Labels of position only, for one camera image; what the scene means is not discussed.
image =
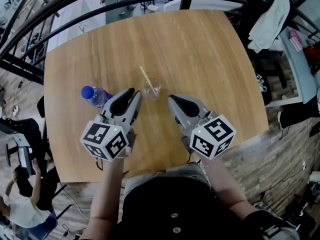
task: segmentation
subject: person in white shirt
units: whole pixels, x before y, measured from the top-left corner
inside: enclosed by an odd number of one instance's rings
[[[41,179],[41,170],[36,159],[32,160],[35,173],[33,187],[29,175],[21,166],[13,171],[13,179],[8,183],[3,198],[0,196],[0,212],[12,223],[22,228],[33,228],[46,221],[52,211],[52,198],[60,182],[56,168],[49,170]],[[23,198],[11,200],[11,189],[17,183]]]

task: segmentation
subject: water bottle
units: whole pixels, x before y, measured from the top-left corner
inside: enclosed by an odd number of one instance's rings
[[[106,102],[112,98],[112,95],[107,93],[104,89],[88,85],[82,88],[81,96],[91,105],[98,108],[103,108]]]

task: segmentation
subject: wooden floor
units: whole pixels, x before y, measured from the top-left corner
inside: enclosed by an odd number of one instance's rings
[[[43,95],[43,86],[23,79],[22,87],[18,90],[20,81],[21,77],[0,69],[0,85],[5,88],[6,115],[12,118],[12,106],[17,103],[13,94],[16,94],[20,106],[18,118],[32,117],[42,128],[44,120],[39,116],[37,102]],[[267,109],[270,125],[268,132],[248,141],[241,147],[227,151],[221,158],[245,189],[250,202],[259,201],[260,194],[265,192],[264,201],[281,214],[292,200],[293,195],[300,194],[304,190],[313,168],[318,169],[320,136],[309,137],[311,127],[318,121],[318,119],[311,118],[291,126],[288,135],[279,140],[282,132],[276,120],[277,111],[277,108]],[[0,135],[0,145],[6,142],[12,143],[12,138],[4,134]],[[305,170],[303,170],[303,161],[306,163]],[[13,168],[18,165],[16,155],[12,157],[12,164],[11,168],[7,167],[4,149],[1,149],[1,195],[5,191]],[[90,214],[90,206],[97,186],[96,183],[68,183],[66,188],[66,191],[76,200],[87,216]],[[16,186],[12,190],[12,195],[19,196]],[[64,192],[53,200],[57,214],[68,204],[73,204],[73,201]],[[48,239],[59,240],[65,232],[63,224],[66,224],[70,231],[78,231],[85,228],[87,223],[88,220],[79,213],[75,205],[72,205],[59,219],[58,227]],[[69,233],[66,239],[72,240],[74,235],[74,233]]]

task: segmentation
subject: metal chair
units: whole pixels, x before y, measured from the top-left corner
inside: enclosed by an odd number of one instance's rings
[[[55,198],[67,185],[63,185],[55,194]],[[70,208],[71,204],[69,204],[58,216],[56,216],[54,207],[52,207],[52,212],[49,217],[45,220],[44,223],[39,224],[38,226],[26,228],[28,233],[32,235],[37,240],[44,240],[48,237],[48,235],[57,227],[58,219]]]

